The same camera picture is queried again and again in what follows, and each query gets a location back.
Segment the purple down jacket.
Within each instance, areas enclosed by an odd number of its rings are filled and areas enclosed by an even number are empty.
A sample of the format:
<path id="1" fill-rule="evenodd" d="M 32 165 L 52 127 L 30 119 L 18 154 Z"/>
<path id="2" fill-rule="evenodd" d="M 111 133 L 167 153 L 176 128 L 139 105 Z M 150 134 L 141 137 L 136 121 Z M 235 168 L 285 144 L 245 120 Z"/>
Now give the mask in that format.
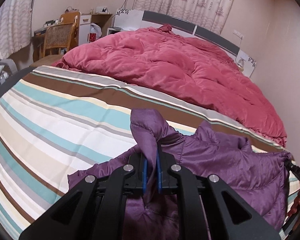
<path id="1" fill-rule="evenodd" d="M 247 138 L 216 132 L 207 122 L 202 122 L 193 135 L 183 135 L 154 109 L 133 109 L 130 130 L 135 146 L 110 161 L 68 175 L 69 187 L 89 174 L 98 178 L 110 175 L 134 153 L 144 153 L 150 168 L 155 168 L 157 147 L 161 146 L 193 174 L 218 175 L 275 230 L 281 229 L 289 194 L 289 173 L 284 162 L 291 159 L 290 153 L 255 153 Z M 158 194 L 155 179 L 151 177 L 147 193 L 127 201 L 123 238 L 177 239 L 178 236 L 177 200 L 175 196 Z"/>

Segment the wooden rattan chair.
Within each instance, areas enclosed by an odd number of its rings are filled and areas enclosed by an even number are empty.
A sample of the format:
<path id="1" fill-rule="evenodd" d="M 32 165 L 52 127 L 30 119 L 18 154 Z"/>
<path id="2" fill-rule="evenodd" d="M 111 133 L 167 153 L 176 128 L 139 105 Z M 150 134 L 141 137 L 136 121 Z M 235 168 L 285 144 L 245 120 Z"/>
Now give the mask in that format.
<path id="1" fill-rule="evenodd" d="M 37 56 L 31 67 L 53 66 L 71 49 L 74 40 L 76 23 L 62 23 L 48 27 L 43 37 L 37 38 Z"/>

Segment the wall power socket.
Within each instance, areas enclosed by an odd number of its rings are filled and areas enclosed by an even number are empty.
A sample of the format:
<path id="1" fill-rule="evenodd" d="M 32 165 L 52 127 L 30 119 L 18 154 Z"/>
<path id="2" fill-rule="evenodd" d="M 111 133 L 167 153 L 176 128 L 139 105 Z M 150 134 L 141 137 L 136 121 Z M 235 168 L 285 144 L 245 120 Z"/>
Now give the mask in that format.
<path id="1" fill-rule="evenodd" d="M 236 35 L 237 37 L 239 37 L 240 39 L 243 39 L 243 37 L 244 37 L 244 35 L 241 34 L 241 33 L 240 33 L 239 31 L 237 31 L 237 30 L 234 30 L 234 31 L 233 31 L 233 34 Z"/>

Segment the pink red comforter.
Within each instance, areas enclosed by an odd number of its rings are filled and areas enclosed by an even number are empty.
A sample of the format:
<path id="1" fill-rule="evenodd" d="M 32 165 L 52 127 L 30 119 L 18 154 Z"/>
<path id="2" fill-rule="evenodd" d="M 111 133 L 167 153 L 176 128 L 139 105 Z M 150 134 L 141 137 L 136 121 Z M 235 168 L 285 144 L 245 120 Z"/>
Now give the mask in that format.
<path id="1" fill-rule="evenodd" d="M 67 52 L 56 67 L 112 77 L 217 111 L 281 146 L 273 105 L 219 46 L 174 34 L 169 25 L 122 31 Z"/>

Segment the glass bottle on nightstand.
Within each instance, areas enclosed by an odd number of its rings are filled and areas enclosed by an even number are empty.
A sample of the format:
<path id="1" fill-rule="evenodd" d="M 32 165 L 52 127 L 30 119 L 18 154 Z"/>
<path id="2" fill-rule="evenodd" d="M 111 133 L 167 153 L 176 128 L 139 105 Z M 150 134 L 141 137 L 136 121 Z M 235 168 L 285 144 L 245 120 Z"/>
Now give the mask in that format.
<path id="1" fill-rule="evenodd" d="M 246 56 L 237 56 L 236 57 L 236 64 L 237 64 L 240 72 L 244 71 L 244 64 L 246 61 L 247 61 Z"/>

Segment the white plastic bag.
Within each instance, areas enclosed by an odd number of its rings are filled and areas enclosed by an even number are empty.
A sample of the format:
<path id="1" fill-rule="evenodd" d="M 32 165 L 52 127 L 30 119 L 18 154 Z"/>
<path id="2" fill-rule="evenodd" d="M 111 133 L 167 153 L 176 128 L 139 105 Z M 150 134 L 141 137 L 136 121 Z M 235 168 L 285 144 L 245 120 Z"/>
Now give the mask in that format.
<path id="1" fill-rule="evenodd" d="M 102 29 L 95 23 L 90 24 L 89 42 L 95 42 L 102 37 Z"/>

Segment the wooden desk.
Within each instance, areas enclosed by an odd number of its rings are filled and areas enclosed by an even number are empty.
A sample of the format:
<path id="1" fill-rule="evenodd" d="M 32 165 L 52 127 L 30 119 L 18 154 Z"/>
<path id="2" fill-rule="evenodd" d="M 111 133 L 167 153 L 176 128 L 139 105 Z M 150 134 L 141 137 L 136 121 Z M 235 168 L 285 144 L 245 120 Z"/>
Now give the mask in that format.
<path id="1" fill-rule="evenodd" d="M 106 35 L 107 28 L 110 27 L 112 14 L 92 13 L 82 14 L 80 11 L 70 11 L 62 14 L 58 23 L 76 23 L 75 36 L 71 40 L 70 48 L 88 43 L 90 41 L 90 25 L 96 24 L 101 28 L 101 36 Z M 35 30 L 33 35 L 33 60 L 42 58 L 44 37 L 49 26 Z"/>

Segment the white grey headboard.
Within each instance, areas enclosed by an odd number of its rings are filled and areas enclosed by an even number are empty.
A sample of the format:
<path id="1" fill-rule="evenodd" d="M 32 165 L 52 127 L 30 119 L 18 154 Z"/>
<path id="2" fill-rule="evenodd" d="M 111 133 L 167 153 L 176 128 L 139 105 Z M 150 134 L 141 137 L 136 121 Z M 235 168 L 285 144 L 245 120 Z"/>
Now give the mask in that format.
<path id="1" fill-rule="evenodd" d="M 172 32 L 177 35 L 183 37 L 197 37 L 219 46 L 226 51 L 235 62 L 237 56 L 246 56 L 247 61 L 244 64 L 244 71 L 242 73 L 246 77 L 251 77 L 256 67 L 256 61 L 252 57 L 234 43 L 191 22 L 157 12 L 133 9 L 117 9 L 113 20 L 113 27 L 121 31 L 147 27 L 158 28 L 165 24 L 171 25 Z"/>

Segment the striped bed sheet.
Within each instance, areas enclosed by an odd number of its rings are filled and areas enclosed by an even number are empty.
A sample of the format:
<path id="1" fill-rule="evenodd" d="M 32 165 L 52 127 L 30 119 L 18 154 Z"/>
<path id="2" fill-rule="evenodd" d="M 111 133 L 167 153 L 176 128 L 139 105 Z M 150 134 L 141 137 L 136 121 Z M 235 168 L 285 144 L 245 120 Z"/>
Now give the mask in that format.
<path id="1" fill-rule="evenodd" d="M 216 111 L 111 77 L 28 68 L 0 86 L 0 239 L 18 239 L 68 189 L 68 175 L 135 145 L 134 108 L 157 110 L 177 132 L 243 137 L 256 153 L 283 147 Z"/>

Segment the left patterned curtain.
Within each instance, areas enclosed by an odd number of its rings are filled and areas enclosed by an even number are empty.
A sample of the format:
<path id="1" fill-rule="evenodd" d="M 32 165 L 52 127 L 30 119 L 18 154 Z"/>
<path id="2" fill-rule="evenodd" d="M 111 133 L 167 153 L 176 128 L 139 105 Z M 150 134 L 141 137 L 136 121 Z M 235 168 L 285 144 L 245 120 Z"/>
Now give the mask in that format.
<path id="1" fill-rule="evenodd" d="M 33 0 L 5 0 L 0 7 L 0 60 L 31 41 Z"/>

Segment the white bedside cabinet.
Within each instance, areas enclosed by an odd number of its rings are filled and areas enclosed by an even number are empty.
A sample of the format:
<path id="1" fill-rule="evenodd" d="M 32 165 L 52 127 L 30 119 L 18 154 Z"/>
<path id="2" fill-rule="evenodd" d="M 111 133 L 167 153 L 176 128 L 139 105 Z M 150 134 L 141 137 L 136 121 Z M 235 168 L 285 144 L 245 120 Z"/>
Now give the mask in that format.
<path id="1" fill-rule="evenodd" d="M 78 29 L 78 45 L 89 42 L 91 15 L 81 15 Z"/>

